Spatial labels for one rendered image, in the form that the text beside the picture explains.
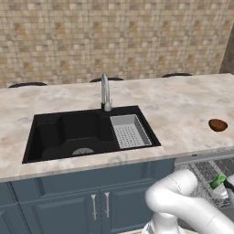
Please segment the blue cupboard door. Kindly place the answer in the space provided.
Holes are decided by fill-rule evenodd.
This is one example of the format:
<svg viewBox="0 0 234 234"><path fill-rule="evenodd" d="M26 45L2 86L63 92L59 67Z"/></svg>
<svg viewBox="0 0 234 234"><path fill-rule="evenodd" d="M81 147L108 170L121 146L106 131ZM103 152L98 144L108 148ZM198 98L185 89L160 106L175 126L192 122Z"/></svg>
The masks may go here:
<svg viewBox="0 0 234 234"><path fill-rule="evenodd" d="M96 220L92 215L93 194L96 194ZM31 234L101 234L97 190L24 202L20 206Z"/></svg>
<svg viewBox="0 0 234 234"><path fill-rule="evenodd" d="M0 183L0 234L17 234L11 211L15 201L7 183Z"/></svg>
<svg viewBox="0 0 234 234"><path fill-rule="evenodd" d="M119 234L142 229L153 211L146 205L145 191L154 180L101 190L102 234ZM105 192L110 192L110 217L106 218Z"/></svg>

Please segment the dishwasher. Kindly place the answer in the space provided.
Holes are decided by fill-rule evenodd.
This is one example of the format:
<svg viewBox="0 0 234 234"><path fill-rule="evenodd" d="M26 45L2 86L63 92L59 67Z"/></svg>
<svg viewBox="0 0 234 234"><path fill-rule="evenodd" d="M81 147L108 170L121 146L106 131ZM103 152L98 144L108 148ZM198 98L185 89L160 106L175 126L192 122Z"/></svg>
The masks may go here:
<svg viewBox="0 0 234 234"><path fill-rule="evenodd" d="M212 151L204 154L194 154L186 157L179 157L175 162L186 163L186 162L199 162L199 161L208 161L216 160L223 158L234 157L234 150L221 150L221 151ZM234 207L231 205L231 208L220 209L226 216L231 218L234 215Z"/></svg>

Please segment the brown bowl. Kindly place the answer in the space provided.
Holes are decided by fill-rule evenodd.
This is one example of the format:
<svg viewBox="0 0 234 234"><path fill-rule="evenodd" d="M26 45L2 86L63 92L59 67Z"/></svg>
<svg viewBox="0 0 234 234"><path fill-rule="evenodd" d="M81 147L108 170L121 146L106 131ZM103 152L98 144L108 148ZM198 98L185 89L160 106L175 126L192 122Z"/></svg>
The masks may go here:
<svg viewBox="0 0 234 234"><path fill-rule="evenodd" d="M223 132L228 128L228 124L220 119L211 119L208 125L214 132Z"/></svg>

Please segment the blue cupboard front panel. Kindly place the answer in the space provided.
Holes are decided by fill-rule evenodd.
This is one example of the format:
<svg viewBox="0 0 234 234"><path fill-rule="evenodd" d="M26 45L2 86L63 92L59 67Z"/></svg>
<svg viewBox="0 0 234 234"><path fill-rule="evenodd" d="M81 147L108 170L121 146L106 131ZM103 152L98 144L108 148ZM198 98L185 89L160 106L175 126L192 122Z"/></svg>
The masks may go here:
<svg viewBox="0 0 234 234"><path fill-rule="evenodd" d="M50 175L13 181L20 202L39 199L59 193L68 193L101 186L161 179L174 171L175 158L132 165L119 165L102 169Z"/></svg>

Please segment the silver tap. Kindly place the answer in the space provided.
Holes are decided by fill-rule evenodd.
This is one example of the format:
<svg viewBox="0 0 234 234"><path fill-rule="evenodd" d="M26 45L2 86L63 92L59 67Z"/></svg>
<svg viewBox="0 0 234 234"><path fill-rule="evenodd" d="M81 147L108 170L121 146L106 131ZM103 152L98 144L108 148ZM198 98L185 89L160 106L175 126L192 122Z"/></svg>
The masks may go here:
<svg viewBox="0 0 234 234"><path fill-rule="evenodd" d="M110 86L105 73L101 75L101 104L104 111L110 112L112 110L110 101Z"/></svg>

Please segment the black sink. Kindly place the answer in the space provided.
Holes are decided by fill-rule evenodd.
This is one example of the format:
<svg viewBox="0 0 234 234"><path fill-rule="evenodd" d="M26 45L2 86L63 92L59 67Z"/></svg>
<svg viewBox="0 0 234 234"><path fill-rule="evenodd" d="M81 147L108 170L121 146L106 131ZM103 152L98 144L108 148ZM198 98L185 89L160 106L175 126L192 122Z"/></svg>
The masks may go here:
<svg viewBox="0 0 234 234"><path fill-rule="evenodd" d="M111 116L136 114L151 145L121 149L115 136ZM101 109L37 114L33 118L23 162L106 154L161 144L138 106L116 107L110 112Z"/></svg>

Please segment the green cup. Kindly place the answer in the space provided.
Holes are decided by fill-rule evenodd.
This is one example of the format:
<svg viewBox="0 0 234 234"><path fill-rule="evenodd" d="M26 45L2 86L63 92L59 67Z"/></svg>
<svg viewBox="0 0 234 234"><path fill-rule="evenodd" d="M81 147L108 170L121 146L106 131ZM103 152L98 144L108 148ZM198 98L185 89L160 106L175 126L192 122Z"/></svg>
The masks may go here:
<svg viewBox="0 0 234 234"><path fill-rule="evenodd" d="M225 174L221 174L210 183L210 187L212 189L215 189L219 185L221 185L226 179L227 179L227 176Z"/></svg>

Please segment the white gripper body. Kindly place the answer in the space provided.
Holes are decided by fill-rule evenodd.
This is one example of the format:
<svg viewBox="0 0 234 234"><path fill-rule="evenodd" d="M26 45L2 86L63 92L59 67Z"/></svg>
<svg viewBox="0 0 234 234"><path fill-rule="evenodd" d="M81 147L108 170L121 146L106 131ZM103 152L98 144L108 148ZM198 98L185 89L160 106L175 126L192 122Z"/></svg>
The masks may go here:
<svg viewBox="0 0 234 234"><path fill-rule="evenodd" d="M216 199L227 199L229 197L223 184L220 184L213 190L213 197Z"/></svg>

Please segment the grey dishwasher rack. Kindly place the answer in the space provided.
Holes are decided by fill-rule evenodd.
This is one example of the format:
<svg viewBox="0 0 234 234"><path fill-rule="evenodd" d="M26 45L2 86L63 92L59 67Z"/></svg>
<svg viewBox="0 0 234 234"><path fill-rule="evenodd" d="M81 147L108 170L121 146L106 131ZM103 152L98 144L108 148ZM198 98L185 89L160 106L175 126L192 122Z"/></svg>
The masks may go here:
<svg viewBox="0 0 234 234"><path fill-rule="evenodd" d="M228 198L215 198L210 183L221 174L226 176L234 174L234 157L199 162L175 162L175 170L180 169L189 169L197 177L198 185L192 197L203 197L218 209L231 208Z"/></svg>

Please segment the grey strainer tray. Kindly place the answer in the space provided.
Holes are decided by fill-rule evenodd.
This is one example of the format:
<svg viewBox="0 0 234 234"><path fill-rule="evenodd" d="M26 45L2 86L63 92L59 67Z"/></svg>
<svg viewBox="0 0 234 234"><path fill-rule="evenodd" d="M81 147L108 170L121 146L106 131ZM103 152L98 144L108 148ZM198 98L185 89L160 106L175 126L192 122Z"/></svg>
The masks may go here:
<svg viewBox="0 0 234 234"><path fill-rule="evenodd" d="M121 149L152 144L136 114L111 116L110 119Z"/></svg>

